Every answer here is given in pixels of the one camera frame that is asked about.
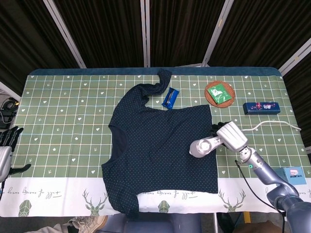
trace deer print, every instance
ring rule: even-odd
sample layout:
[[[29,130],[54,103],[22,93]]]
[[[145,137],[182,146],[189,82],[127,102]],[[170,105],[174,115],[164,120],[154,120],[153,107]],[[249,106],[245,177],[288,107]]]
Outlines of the deer print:
[[[104,197],[105,199],[102,201],[102,199],[99,200],[99,203],[96,207],[93,206],[93,203],[92,203],[92,198],[90,199],[90,201],[88,202],[87,201],[87,196],[88,196],[88,193],[86,192],[86,189],[84,190],[84,193],[82,195],[84,197],[84,200],[86,201],[86,208],[88,210],[91,211],[91,216],[99,216],[99,211],[102,210],[105,206],[105,201],[107,200],[108,196],[106,195],[106,193],[104,194]]]
[[[225,207],[226,209],[228,209],[228,213],[229,213],[229,212],[235,212],[236,209],[240,208],[240,207],[242,206],[242,202],[244,201],[244,198],[246,197],[246,194],[244,193],[244,190],[242,189],[242,192],[240,192],[240,196],[241,196],[241,198],[242,198],[241,201],[239,202],[239,199],[237,198],[237,203],[236,203],[234,206],[232,206],[232,205],[230,204],[230,202],[229,202],[229,198],[228,198],[228,201],[227,201],[227,202],[224,200],[224,194],[225,194],[225,193],[222,193],[222,190],[220,190],[218,196],[219,196],[219,197],[223,200],[223,202],[225,203],[224,207]]]

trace table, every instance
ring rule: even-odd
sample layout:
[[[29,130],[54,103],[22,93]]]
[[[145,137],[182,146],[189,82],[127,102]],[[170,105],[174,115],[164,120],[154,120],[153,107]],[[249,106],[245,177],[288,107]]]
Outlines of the table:
[[[234,121],[241,129],[264,120],[284,120],[296,125],[284,81],[274,68],[203,67],[168,68],[170,86],[180,90],[174,108],[208,104],[204,88],[225,81],[236,91],[228,108],[211,106],[213,123]],[[8,178],[0,202],[0,216],[111,215],[113,210],[102,179],[101,164],[110,156],[108,123],[114,107],[138,83],[156,83],[158,68],[43,69],[32,72],[25,85],[15,125],[24,127],[14,152],[13,166],[32,167]],[[147,106],[163,109],[161,96]],[[277,101],[281,113],[245,116],[245,102]],[[266,124],[245,132],[272,167],[302,166],[307,185],[298,185],[301,198],[311,198],[311,165],[300,133],[287,125]],[[236,167],[236,153],[217,149],[219,193],[159,190],[139,194],[142,212],[214,213],[227,211],[270,212],[251,194]],[[242,166],[254,191],[267,201],[265,186],[247,166]]]

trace white cable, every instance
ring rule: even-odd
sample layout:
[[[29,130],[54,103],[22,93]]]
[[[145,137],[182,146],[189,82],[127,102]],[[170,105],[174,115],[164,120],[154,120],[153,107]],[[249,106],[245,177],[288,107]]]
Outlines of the white cable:
[[[10,124],[10,123],[12,123],[12,122],[13,122],[13,121],[10,121],[10,122],[5,122],[1,111],[0,111],[0,114],[1,114],[2,121],[3,121],[3,123],[4,123],[4,124]]]
[[[287,124],[287,125],[293,127],[294,129],[297,129],[297,130],[299,130],[299,131],[301,130],[301,128],[296,127],[296,126],[294,126],[294,125],[291,125],[290,123],[288,123],[288,122],[286,122],[286,121],[282,121],[282,120],[266,120],[266,121],[262,121],[262,122],[259,123],[256,127],[252,128],[252,129],[244,129],[244,130],[242,130],[242,131],[253,131],[253,130],[257,129],[260,125],[262,125],[262,124],[264,124],[264,123],[269,123],[269,122],[271,122],[271,123],[285,123],[285,124]]]

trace black curtain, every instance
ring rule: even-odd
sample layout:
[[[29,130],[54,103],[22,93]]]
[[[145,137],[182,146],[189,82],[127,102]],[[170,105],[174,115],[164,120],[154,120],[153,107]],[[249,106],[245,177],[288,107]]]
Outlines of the black curtain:
[[[208,64],[280,68],[310,37],[310,0],[235,0]]]
[[[151,0],[151,66],[201,63],[224,0]]]
[[[0,1],[0,81],[21,95],[37,68],[77,68],[43,1]]]
[[[291,100],[301,137],[306,147],[311,146],[311,53],[283,78]]]
[[[143,67],[139,0],[55,0],[87,68]]]

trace gray robot arm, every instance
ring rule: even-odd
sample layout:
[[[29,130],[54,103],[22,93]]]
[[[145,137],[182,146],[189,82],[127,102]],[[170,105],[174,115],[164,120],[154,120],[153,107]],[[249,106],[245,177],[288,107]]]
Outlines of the gray robot arm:
[[[217,137],[194,141],[190,146],[190,154],[200,158],[221,144],[231,151],[239,152],[241,163],[247,163],[263,184],[279,185],[267,194],[267,198],[274,207],[286,211],[291,232],[310,233],[311,203],[304,202],[295,187],[280,178],[253,148],[248,147],[247,138],[238,126],[229,122],[216,134]]]

